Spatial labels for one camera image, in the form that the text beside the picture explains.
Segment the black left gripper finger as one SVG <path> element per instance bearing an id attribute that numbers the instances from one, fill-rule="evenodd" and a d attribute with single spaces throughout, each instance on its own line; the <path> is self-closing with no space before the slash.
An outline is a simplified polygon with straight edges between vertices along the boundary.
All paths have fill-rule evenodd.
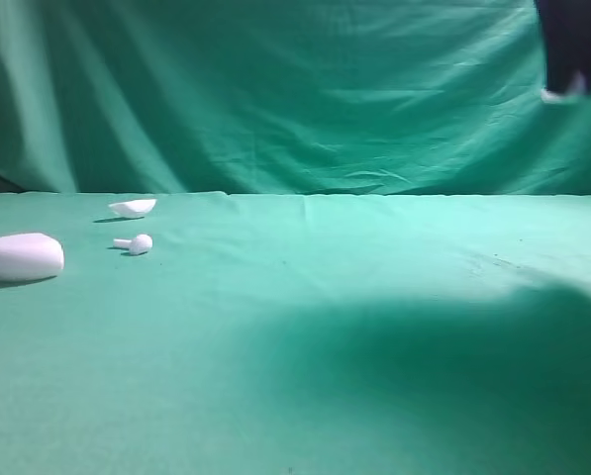
<path id="1" fill-rule="evenodd" d="M 562 93 L 579 72 L 577 1 L 535 1 L 545 56 L 545 84 Z"/>

